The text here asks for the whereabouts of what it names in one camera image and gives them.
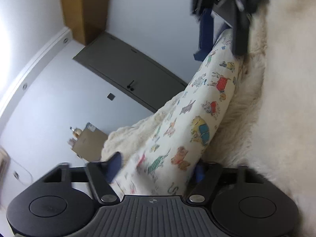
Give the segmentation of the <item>cream fluffy blanket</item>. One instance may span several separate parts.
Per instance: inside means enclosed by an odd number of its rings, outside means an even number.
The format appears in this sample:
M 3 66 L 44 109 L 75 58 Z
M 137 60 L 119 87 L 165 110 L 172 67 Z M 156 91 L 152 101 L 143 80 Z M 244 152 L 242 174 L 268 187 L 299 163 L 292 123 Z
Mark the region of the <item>cream fluffy blanket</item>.
M 297 204 L 298 236 L 315 236 L 315 0 L 264 1 L 252 18 L 248 54 L 237 58 L 235 92 L 200 159 L 255 169 Z M 112 132 L 102 159 L 120 151 L 124 167 L 183 92 Z

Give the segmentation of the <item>white air conditioner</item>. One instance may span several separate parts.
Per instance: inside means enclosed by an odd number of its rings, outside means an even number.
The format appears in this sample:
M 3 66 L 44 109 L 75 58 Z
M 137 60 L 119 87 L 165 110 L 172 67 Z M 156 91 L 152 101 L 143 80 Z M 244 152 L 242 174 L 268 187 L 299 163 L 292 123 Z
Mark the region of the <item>white air conditioner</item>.
M 4 180 L 9 164 L 10 156 L 3 148 L 0 148 L 0 183 Z

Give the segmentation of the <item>cartoon print cream garment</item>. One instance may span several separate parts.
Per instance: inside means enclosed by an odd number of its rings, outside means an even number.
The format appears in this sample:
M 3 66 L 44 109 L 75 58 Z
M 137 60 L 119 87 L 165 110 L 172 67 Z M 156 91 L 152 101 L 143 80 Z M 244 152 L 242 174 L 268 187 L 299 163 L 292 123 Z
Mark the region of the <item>cartoon print cream garment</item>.
M 166 119 L 115 176 L 119 198 L 185 193 L 235 92 L 242 59 L 232 54 L 232 36 L 222 32 Z

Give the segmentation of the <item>grey door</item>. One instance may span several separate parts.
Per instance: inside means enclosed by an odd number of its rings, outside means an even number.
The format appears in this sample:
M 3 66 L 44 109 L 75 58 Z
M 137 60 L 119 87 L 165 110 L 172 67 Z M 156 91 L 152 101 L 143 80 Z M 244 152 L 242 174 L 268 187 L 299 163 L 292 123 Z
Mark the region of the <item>grey door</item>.
M 187 83 L 134 47 L 104 32 L 73 58 L 151 112 Z

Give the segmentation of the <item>jar on refrigerator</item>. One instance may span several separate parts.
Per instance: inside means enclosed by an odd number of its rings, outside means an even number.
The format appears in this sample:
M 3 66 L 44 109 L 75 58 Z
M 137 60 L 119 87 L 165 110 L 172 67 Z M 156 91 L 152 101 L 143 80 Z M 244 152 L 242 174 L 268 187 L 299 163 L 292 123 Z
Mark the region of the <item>jar on refrigerator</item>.
M 83 132 L 80 128 L 77 128 L 77 127 L 76 128 L 70 127 L 70 130 L 72 131 L 72 134 L 76 139 L 78 139 Z

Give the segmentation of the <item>wooden yellow wardrobe top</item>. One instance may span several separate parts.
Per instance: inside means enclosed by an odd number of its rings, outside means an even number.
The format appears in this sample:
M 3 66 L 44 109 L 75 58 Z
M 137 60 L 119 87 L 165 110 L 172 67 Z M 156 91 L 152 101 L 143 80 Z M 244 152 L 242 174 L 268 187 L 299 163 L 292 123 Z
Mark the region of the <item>wooden yellow wardrobe top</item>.
M 65 25 L 73 38 L 90 44 L 105 31 L 110 0 L 61 0 Z

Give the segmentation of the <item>black wall switch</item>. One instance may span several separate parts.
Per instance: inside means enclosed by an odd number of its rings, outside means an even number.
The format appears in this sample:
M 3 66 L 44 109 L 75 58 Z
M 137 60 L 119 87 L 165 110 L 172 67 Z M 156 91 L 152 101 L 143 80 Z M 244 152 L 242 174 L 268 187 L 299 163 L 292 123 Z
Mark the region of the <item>black wall switch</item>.
M 108 98 L 109 100 L 113 101 L 114 98 L 115 98 L 115 95 L 112 94 L 112 93 L 109 93 L 109 95 L 107 96 L 107 98 Z

